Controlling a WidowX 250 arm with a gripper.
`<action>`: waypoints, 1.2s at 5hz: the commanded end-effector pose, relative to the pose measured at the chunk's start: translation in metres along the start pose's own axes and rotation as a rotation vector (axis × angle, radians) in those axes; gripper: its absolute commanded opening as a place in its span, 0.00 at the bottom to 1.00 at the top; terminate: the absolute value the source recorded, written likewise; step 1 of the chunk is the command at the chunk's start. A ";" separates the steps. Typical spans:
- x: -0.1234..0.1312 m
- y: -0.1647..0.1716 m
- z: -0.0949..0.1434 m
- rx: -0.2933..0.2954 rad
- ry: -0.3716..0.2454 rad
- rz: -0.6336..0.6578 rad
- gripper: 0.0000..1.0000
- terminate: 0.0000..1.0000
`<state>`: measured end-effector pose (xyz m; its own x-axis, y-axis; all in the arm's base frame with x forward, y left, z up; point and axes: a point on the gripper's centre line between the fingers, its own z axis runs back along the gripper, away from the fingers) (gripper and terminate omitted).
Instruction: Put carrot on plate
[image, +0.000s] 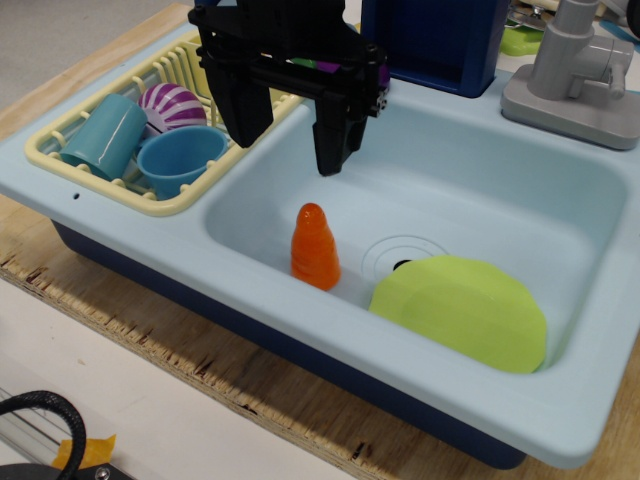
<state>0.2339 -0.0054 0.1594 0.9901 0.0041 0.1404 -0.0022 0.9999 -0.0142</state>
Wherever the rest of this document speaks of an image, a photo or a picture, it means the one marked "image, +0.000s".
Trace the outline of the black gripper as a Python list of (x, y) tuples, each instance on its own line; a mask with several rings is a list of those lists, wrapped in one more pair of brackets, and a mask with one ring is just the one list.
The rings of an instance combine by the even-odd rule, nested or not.
[[(340, 173), (360, 149), (368, 116), (386, 106), (388, 90), (379, 86), (386, 54), (344, 21), (344, 11), (343, 1), (202, 1), (189, 12), (210, 92), (236, 144), (252, 146), (273, 123), (273, 87), (316, 100), (320, 175)], [(295, 65), (294, 57), (343, 68), (327, 73)]]

